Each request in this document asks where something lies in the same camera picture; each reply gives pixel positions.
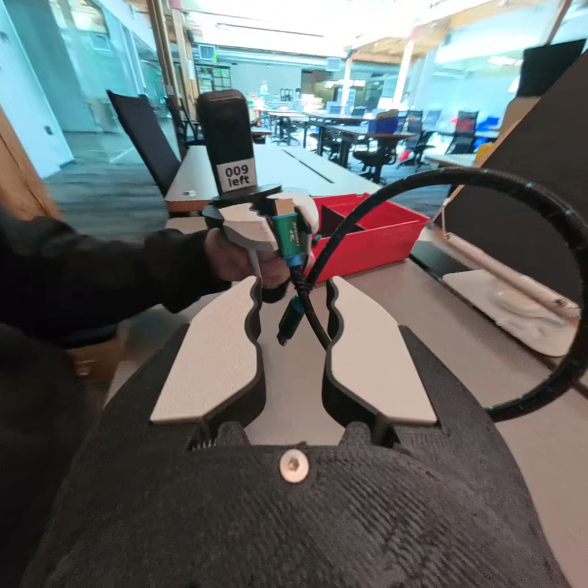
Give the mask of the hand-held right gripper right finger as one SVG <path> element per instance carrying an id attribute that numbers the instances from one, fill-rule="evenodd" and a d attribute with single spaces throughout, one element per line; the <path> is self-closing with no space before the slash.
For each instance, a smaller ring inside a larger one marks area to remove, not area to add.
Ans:
<path id="1" fill-rule="evenodd" d="M 435 426 L 437 414 L 398 322 L 342 277 L 327 281 L 323 405 L 342 426 L 364 420 Z"/>

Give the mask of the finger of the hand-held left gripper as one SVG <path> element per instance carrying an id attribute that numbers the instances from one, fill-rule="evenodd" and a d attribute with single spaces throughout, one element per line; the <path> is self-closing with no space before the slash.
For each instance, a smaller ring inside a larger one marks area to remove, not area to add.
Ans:
<path id="1" fill-rule="evenodd" d="M 308 264 L 319 224 L 312 196 L 281 192 L 281 257 L 286 264 Z"/>
<path id="2" fill-rule="evenodd" d="M 252 203 L 240 203 L 219 210 L 227 238 L 247 250 L 277 252 L 278 244 L 272 227 Z"/>

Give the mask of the person's left forearm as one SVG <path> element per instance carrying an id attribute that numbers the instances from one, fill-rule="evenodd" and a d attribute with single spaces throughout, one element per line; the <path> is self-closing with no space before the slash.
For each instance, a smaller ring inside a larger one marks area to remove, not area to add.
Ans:
<path id="1" fill-rule="evenodd" d="M 57 343 L 151 307 L 178 313 L 227 290 L 206 250 L 210 231 L 163 229 L 140 244 L 99 240 L 51 217 L 1 207 L 1 349 L 23 336 Z"/>

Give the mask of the person in black clothing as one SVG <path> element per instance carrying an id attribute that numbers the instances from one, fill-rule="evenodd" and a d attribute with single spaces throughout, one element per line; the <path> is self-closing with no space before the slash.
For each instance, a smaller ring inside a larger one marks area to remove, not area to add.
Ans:
<path id="1" fill-rule="evenodd" d="M 1 325 L 1 587 L 38 587 L 98 414 L 71 356 Z"/>

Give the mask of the black swivel office chair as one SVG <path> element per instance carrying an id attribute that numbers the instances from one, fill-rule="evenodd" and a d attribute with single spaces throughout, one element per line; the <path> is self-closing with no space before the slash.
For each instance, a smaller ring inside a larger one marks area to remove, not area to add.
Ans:
<path id="1" fill-rule="evenodd" d="M 372 135 L 394 135 L 396 131 L 401 130 L 405 122 L 405 117 L 396 116 L 386 118 L 376 118 L 369 121 L 367 133 L 359 139 L 361 132 L 358 130 L 356 146 L 365 143 L 364 151 L 353 151 L 353 157 L 359 160 L 363 167 L 361 176 L 371 180 L 374 183 L 381 183 L 381 172 L 385 165 L 392 164 L 396 161 L 396 146 L 402 138 L 376 138 Z"/>

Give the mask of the black mesh office chair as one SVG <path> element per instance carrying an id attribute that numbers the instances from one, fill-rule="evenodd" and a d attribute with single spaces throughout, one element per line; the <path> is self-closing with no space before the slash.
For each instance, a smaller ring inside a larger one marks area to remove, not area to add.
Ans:
<path id="1" fill-rule="evenodd" d="M 161 195 L 166 197 L 180 168 L 180 159 L 144 95 L 127 96 L 107 90 L 121 127 L 129 136 Z"/>

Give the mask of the red plastic bin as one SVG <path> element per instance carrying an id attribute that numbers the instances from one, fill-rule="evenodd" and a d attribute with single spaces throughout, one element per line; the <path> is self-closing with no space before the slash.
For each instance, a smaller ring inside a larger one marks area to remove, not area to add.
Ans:
<path id="1" fill-rule="evenodd" d="M 319 229 L 312 244 L 316 259 L 343 219 L 367 197 L 364 193 L 314 198 L 319 212 Z M 327 261 L 318 282 L 405 260 L 428 220 L 397 203 L 382 203 L 353 225 Z"/>

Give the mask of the person's left hand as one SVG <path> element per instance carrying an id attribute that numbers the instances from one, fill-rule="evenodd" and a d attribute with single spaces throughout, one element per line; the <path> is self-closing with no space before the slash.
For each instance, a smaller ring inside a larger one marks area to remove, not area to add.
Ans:
<path id="1" fill-rule="evenodd" d="M 263 286 L 269 288 L 290 280 L 289 268 L 280 257 L 252 262 L 248 251 L 232 243 L 220 229 L 208 231 L 205 252 L 214 274 L 226 282 L 240 282 L 249 276 L 257 276 Z"/>

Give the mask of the dark wooden table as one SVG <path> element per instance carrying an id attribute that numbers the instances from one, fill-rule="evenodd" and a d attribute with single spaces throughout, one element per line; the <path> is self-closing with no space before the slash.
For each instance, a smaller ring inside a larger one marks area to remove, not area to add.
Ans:
<path id="1" fill-rule="evenodd" d="M 316 145 L 316 154 L 323 155 L 323 151 L 327 150 L 330 157 L 342 167 L 347 168 L 349 162 L 349 154 L 352 146 L 356 145 L 357 134 L 359 130 L 361 134 L 359 139 L 363 138 L 363 134 L 368 132 L 368 123 L 371 120 L 359 121 L 352 117 L 329 117 L 324 114 L 309 115 L 309 124 L 312 127 L 318 128 L 318 137 Z M 372 135 L 376 138 L 402 138 L 401 141 L 412 140 L 417 138 L 415 133 L 400 133 L 394 135 Z"/>

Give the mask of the beige long desk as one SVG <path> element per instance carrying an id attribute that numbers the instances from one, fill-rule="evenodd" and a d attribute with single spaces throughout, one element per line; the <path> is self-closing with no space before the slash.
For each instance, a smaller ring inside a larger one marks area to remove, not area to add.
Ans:
<path id="1" fill-rule="evenodd" d="M 372 194 L 380 189 L 380 185 L 300 147 L 254 145 L 254 158 L 258 183 L 281 184 L 285 192 L 331 196 Z M 169 212 L 197 212 L 217 198 L 206 147 L 190 147 L 165 196 Z"/>

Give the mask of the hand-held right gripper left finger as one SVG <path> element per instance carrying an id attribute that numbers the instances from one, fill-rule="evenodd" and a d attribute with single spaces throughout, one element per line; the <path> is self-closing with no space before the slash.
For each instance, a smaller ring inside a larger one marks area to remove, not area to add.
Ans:
<path id="1" fill-rule="evenodd" d="M 256 419 L 265 405 L 261 306 L 261 280 L 250 276 L 194 316 L 151 413 L 152 424 L 212 423 L 248 394 L 257 394 L 261 407 L 235 419 L 243 425 Z"/>

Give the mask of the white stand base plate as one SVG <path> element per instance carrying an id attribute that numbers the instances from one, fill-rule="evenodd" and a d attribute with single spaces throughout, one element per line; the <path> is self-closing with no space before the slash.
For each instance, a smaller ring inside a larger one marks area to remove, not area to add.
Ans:
<path id="1" fill-rule="evenodd" d="M 576 326 L 486 270 L 449 273 L 443 282 L 529 349 L 548 357 L 567 354 Z"/>

